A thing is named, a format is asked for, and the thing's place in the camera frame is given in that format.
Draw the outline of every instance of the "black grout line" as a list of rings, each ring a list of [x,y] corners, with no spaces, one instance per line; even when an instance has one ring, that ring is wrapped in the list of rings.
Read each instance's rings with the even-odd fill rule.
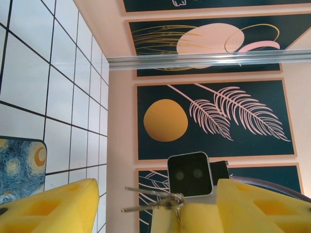
[[[8,37],[9,37],[9,28],[10,28],[11,14],[12,14],[12,5],[13,5],[13,0],[10,1],[8,21],[7,21],[7,25],[6,25],[6,32],[5,32],[4,45],[3,45],[2,64],[1,64],[1,70],[0,70],[0,94],[1,94],[2,78],[3,78],[3,73],[4,73],[4,61],[5,61],[5,54],[6,54],[6,46],[8,44]]]
[[[78,11],[78,20],[77,20],[77,35],[76,35],[76,41],[78,40],[78,25],[79,25],[79,11]],[[77,45],[76,45],[76,51],[75,51],[75,56],[74,56],[73,83],[75,83],[76,66],[77,66]],[[70,144],[69,144],[69,164],[68,164],[68,169],[70,169],[70,157],[71,157],[72,119],[73,119],[73,98],[74,98],[74,85],[72,86],[71,127],[70,127]]]
[[[54,4],[54,15],[55,15],[55,10],[56,10],[56,0]],[[54,39],[54,28],[55,28],[55,16],[53,16],[53,27],[52,27],[52,39],[51,39],[51,51],[50,51],[50,60],[48,61],[49,63],[49,73],[48,73],[48,85],[47,85],[47,97],[46,97],[46,102],[45,102],[45,117],[44,117],[44,127],[43,127],[43,141],[45,139],[45,131],[46,131],[46,125],[47,125],[47,112],[48,112],[48,98],[49,98],[49,86],[50,86],[50,74],[51,74],[51,61],[52,61],[52,49],[53,49],[53,39]]]
[[[97,233],[99,233],[105,225],[106,225],[106,223],[97,231]]]
[[[103,53],[102,53],[102,59],[101,59],[101,72],[102,72],[102,68],[103,68]],[[100,92],[100,102],[102,102],[102,79],[101,79],[101,92]],[[99,132],[101,132],[101,109],[99,109]],[[101,137],[98,137],[98,164],[99,164],[99,160],[100,160],[100,156],[101,156]],[[98,168],[98,172],[97,172],[97,180],[99,183],[99,168]],[[96,222],[96,229],[98,229],[98,216],[97,216],[97,222]]]
[[[43,2],[43,0],[41,0],[41,2],[45,5],[45,7],[48,9],[48,11],[53,15],[53,13],[50,11],[50,9],[48,8],[48,6]],[[87,58],[87,56],[82,52],[82,50],[80,49],[80,47],[78,46],[78,30],[77,30],[77,40],[74,41],[71,36],[69,35],[69,33],[66,31],[66,29],[63,27],[63,25],[59,22],[59,20],[55,17],[55,13],[53,15],[53,17],[56,19],[56,21],[58,22],[58,24],[62,27],[62,29],[65,31],[65,33],[69,36],[69,38],[74,42],[74,44],[78,47],[78,49],[80,50],[80,52],[86,57],[87,61],[91,63],[91,61]],[[102,74],[99,73],[99,71],[95,68],[95,66],[91,63],[91,66],[97,71],[97,73],[100,75],[100,77],[103,79]]]
[[[41,0],[41,2],[43,3],[43,5],[48,9],[48,11],[53,15],[53,12],[49,9],[49,7],[45,4],[45,2],[43,0]]]
[[[101,197],[103,197],[104,195],[106,195],[106,193],[107,193],[107,192],[105,192],[104,194],[101,194],[101,195],[99,196],[99,198],[101,198]]]
[[[66,74],[64,74],[62,71],[60,71],[56,66],[54,66],[51,62],[49,62],[47,59],[45,59],[40,53],[38,53],[36,50],[34,50],[32,47],[30,47],[25,41],[23,41],[21,38],[19,38],[15,33],[9,30],[9,33],[12,34],[17,40],[19,40],[22,44],[24,44],[27,48],[29,48],[32,52],[34,52],[37,56],[39,56],[42,60],[44,60],[46,63],[48,63],[50,66],[52,66],[54,69],[56,69],[59,73],[61,73],[65,78],[67,78],[71,83],[76,85],[81,91],[83,91],[86,95],[91,97],[96,103],[98,103],[100,106],[102,106],[96,99],[94,99],[90,94],[88,94],[85,90],[83,90],[80,86],[78,86],[74,81],[72,81],[69,77],[67,77]]]
[[[98,164],[98,165],[84,166],[84,167],[73,168],[73,169],[68,169],[68,170],[54,171],[54,172],[46,173],[45,175],[50,176],[50,175],[55,175],[55,174],[64,173],[64,172],[78,171],[78,170],[92,168],[92,167],[100,167],[100,166],[104,166],[104,165],[107,165],[107,164]]]
[[[6,30],[6,26],[0,22],[0,26],[2,26]]]
[[[76,128],[78,128],[78,129],[81,129],[81,130],[89,131],[89,132],[91,132],[91,133],[98,134],[98,135],[103,136],[103,137],[107,137],[107,135],[104,135],[104,134],[101,134],[101,133],[98,133],[98,132],[95,132],[95,131],[92,131],[92,130],[85,129],[85,128],[80,127],[80,126],[77,126],[77,125],[72,125],[72,124],[70,124],[70,123],[68,123],[68,122],[65,122],[65,121],[62,121],[62,120],[59,120],[59,119],[50,117],[50,116],[45,116],[44,114],[37,113],[37,112],[34,112],[34,111],[29,110],[29,109],[27,109],[27,108],[19,107],[19,106],[17,106],[17,105],[14,105],[14,104],[11,104],[11,103],[7,103],[7,102],[4,102],[4,101],[2,101],[2,100],[0,100],[0,104],[3,104],[3,105],[6,105],[6,106],[15,108],[15,109],[18,109],[18,110],[27,112],[27,113],[31,113],[31,114],[34,114],[34,115],[36,115],[36,116],[46,117],[47,119],[55,120],[55,121],[57,121],[57,122],[59,122],[59,123],[62,123],[62,124],[65,124],[65,125],[70,125],[70,126],[76,127]]]
[[[88,92],[90,94],[91,94],[91,72],[92,72],[92,67],[91,67],[92,66],[92,49],[93,49],[93,39],[91,40],[91,62],[90,62],[90,69],[89,69],[89,82],[88,82],[89,83],[89,85],[88,85]],[[90,98],[91,98],[91,95],[89,95],[89,98],[88,98],[87,130],[89,130]],[[88,157],[88,131],[87,131],[87,142],[86,142],[86,166],[87,166],[87,157]]]

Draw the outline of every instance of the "camera lens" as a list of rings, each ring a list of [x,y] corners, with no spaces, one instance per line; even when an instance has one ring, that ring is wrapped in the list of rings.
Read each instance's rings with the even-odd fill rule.
[[[182,171],[177,172],[175,176],[176,176],[176,179],[179,181],[184,179],[184,173]]]
[[[201,178],[203,176],[203,172],[200,169],[196,169],[193,172],[195,178]]]

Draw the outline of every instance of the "white tile wall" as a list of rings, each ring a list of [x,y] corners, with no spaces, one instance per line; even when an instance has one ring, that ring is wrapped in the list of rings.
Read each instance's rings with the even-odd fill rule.
[[[91,63],[87,60],[87,58],[82,54],[80,50],[77,50],[74,82],[88,94],[90,69]]]
[[[107,137],[99,137],[99,164],[107,163]]]
[[[43,138],[44,117],[0,104],[0,135]]]
[[[101,101],[101,77],[91,68],[90,95],[99,103]]]
[[[89,114],[88,114],[88,129],[96,133],[99,132],[99,113],[100,105],[90,98],[89,100]]]
[[[38,4],[38,0],[13,1],[10,30],[45,59],[50,59],[53,16],[45,5]]]
[[[72,123],[73,125],[87,129],[88,125],[88,102],[89,96],[77,86],[74,87],[73,94],[73,110]]]
[[[86,167],[87,131],[71,129],[70,169]]]
[[[95,38],[93,37],[92,42],[92,64],[97,70],[97,72],[100,74],[102,70],[102,51],[97,44]]]
[[[69,183],[80,181],[86,178],[86,168],[69,172]]]
[[[9,7],[10,7],[10,0],[1,0],[0,4],[0,23],[6,26],[8,22],[8,15],[9,15]]]
[[[0,135],[45,141],[45,190],[96,178],[105,232],[109,65],[73,1],[2,0],[1,64]]]
[[[99,166],[98,171],[98,185],[99,185],[99,194],[103,195],[106,193],[106,178],[107,178],[107,165]]]
[[[101,129],[100,134],[107,135],[108,111],[101,107]]]
[[[99,199],[97,222],[97,230],[99,231],[106,223],[106,194]]]
[[[76,46],[64,29],[55,21],[52,49],[52,64],[73,80]]]
[[[6,33],[5,29],[0,27],[0,64],[2,64],[5,33]]]
[[[87,166],[98,164],[99,154],[99,135],[96,133],[88,133],[87,141]]]
[[[44,114],[49,64],[9,34],[0,100]]]
[[[78,9],[72,0],[57,0],[55,16],[70,37],[76,41]]]
[[[52,12],[54,15],[54,10],[55,10],[55,0],[43,0],[43,2],[46,4],[48,9]]]
[[[70,125],[47,119],[44,141],[48,150],[46,172],[67,170],[69,167]]]
[[[51,67],[47,115],[71,123],[73,83]]]
[[[52,174],[45,178],[44,191],[68,184],[68,172]]]
[[[79,14],[79,25],[78,25],[78,41],[77,45],[84,55],[91,60],[92,51],[92,33],[87,27],[81,14]]]

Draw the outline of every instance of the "black camera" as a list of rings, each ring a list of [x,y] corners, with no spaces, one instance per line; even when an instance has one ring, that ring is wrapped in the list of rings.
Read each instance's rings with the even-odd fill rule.
[[[171,193],[197,197],[213,192],[210,163],[204,152],[171,156],[168,158],[168,174]]]

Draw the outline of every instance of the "metal rail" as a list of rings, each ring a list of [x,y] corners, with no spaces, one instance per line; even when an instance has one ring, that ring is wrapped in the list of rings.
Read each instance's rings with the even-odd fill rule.
[[[246,53],[148,55],[107,59],[110,70],[175,68],[193,66],[259,65],[311,62],[310,50],[250,51]]]

